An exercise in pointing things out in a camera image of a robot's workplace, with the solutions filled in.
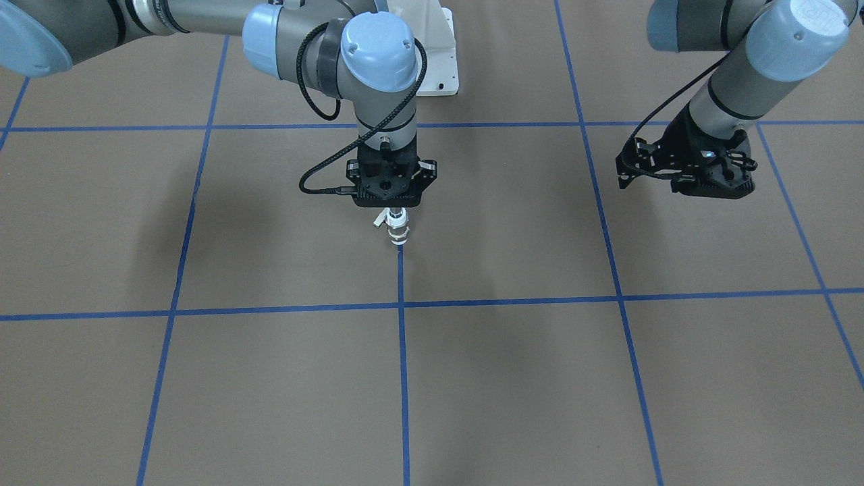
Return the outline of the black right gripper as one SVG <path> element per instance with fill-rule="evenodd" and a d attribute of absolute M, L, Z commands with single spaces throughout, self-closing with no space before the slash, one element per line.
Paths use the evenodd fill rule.
<path fill-rule="evenodd" d="M 734 122 L 720 129 L 722 136 L 715 136 L 698 126 L 689 108 L 684 108 L 656 142 L 648 144 L 642 138 L 627 139 L 620 154 L 615 157 L 618 187 L 625 190 L 639 176 L 677 176 L 682 163 L 676 162 L 675 156 L 684 149 L 689 139 L 693 136 L 713 136 L 726 140 L 738 129 L 744 130 L 743 123 Z"/>

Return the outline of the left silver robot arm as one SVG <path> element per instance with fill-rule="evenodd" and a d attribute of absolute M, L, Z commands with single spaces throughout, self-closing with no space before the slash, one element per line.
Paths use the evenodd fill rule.
<path fill-rule="evenodd" d="M 687 110 L 702 132 L 728 139 L 824 68 L 861 9 L 861 1 L 656 1 L 646 33 L 657 51 L 726 53 Z"/>

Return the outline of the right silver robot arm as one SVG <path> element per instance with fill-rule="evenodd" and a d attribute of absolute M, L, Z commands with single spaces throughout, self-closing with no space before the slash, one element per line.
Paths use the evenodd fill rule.
<path fill-rule="evenodd" d="M 359 206 L 419 203 L 435 179 L 416 154 L 414 99 L 429 53 L 385 1 L 3 1 L 2 66 L 31 79 L 148 37 L 238 36 L 259 71 L 354 103 L 358 136 L 308 170 L 306 194 Z"/>

